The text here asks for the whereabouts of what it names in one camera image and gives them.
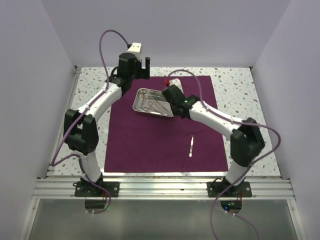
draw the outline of red object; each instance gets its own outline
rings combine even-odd
[[[170,86],[169,80],[165,80],[165,86],[166,86],[166,87],[169,87],[169,86]]]

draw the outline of metal tray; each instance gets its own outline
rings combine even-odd
[[[161,91],[140,88],[136,93],[133,110],[140,113],[158,115],[172,118],[170,104],[166,101]]]

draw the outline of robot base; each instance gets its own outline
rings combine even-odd
[[[104,181],[101,176],[98,181],[95,182],[98,186],[106,189],[112,198],[116,198],[119,195],[119,186],[120,183],[118,181]],[[90,182],[84,180],[82,177],[80,181],[77,181],[73,184],[75,187],[74,196],[75,197],[103,197],[104,191],[93,186]]]
[[[219,193],[221,193],[224,189],[228,186],[225,185],[222,181],[210,181],[206,183],[206,189],[208,191],[209,198],[216,198]],[[221,197],[235,197],[237,198],[242,193],[242,197],[244,198],[251,198],[252,192],[250,183],[248,181],[243,181],[237,187],[232,187],[227,192],[225,192]]]

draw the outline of purple mat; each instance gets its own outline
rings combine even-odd
[[[209,76],[198,77],[204,100],[217,107]],[[112,105],[104,170],[120,173],[228,171],[222,135],[208,126],[180,117],[161,118],[137,113],[137,91],[162,91],[167,77],[136,79],[132,88]],[[193,77],[179,77],[184,94],[199,96]],[[193,135],[192,157],[189,157]]]

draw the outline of robotic arm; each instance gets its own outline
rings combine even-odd
[[[100,96],[89,107],[88,111],[78,124],[72,129],[66,138],[65,143],[68,144],[68,147],[73,150],[74,153],[81,156],[83,171],[89,179],[104,188],[102,173],[96,158],[96,147],[99,141],[97,122],[103,113],[131,88],[134,79],[150,78],[150,58],[145,58],[145,69],[143,69],[141,49],[141,43],[133,43],[127,52],[120,54],[117,73],[114,74],[114,70],[112,71],[109,78],[110,82],[108,89],[106,89],[107,83],[105,83],[102,89],[89,102],[79,107],[77,110],[69,109],[65,113],[64,134],[80,114],[88,108],[89,104]],[[185,97],[181,91],[181,86],[179,86],[178,83],[172,82],[172,85],[162,91],[162,94],[170,104],[174,116],[201,122],[218,131],[230,141],[230,155],[233,162],[228,173],[222,180],[220,192],[236,181],[247,170],[252,160],[259,155],[264,148],[265,142],[258,127],[234,124],[215,116],[203,107],[197,96],[191,95]],[[252,118],[242,120],[240,118],[231,117],[211,106],[207,107],[219,115],[236,122],[256,123]],[[74,184],[77,189],[76,192],[86,193],[85,195],[78,194],[78,196],[100,196],[101,191],[90,184],[90,181],[85,174],[82,174],[80,181]],[[231,196],[236,193],[243,183],[244,178],[245,177],[236,182],[227,194]]]
[[[224,176],[219,192],[226,189],[231,183],[235,182],[244,174],[250,166],[252,160],[258,156],[261,150],[265,147],[264,139],[261,132],[256,126],[245,126],[234,124],[210,113],[204,108],[200,99],[197,96],[191,95],[185,97],[180,88],[174,84],[168,86],[162,91],[166,101],[170,103],[170,107],[174,116],[188,118],[207,125],[208,127],[218,131],[230,141],[231,157],[233,162],[228,173]],[[254,119],[248,118],[243,120],[240,118],[229,116],[206,104],[215,113],[226,117],[227,119],[236,122],[257,123]],[[232,196],[238,191],[245,177],[237,181],[227,195]]]
[[[81,156],[82,176],[80,182],[75,183],[75,187],[80,192],[90,192],[91,196],[99,196],[101,191],[94,189],[89,183],[89,179],[97,185],[103,187],[102,173],[99,169],[96,158],[96,147],[99,136],[97,122],[107,109],[119,100],[130,88],[134,79],[150,78],[150,58],[145,58],[145,69],[142,68],[141,43],[133,43],[127,52],[120,54],[117,73],[114,70],[109,77],[110,82],[107,89],[107,83],[101,90],[85,105],[77,110],[69,109],[64,116],[63,134],[66,134],[69,127],[80,116],[81,113],[89,108],[82,119],[72,129],[65,140],[69,149]]]

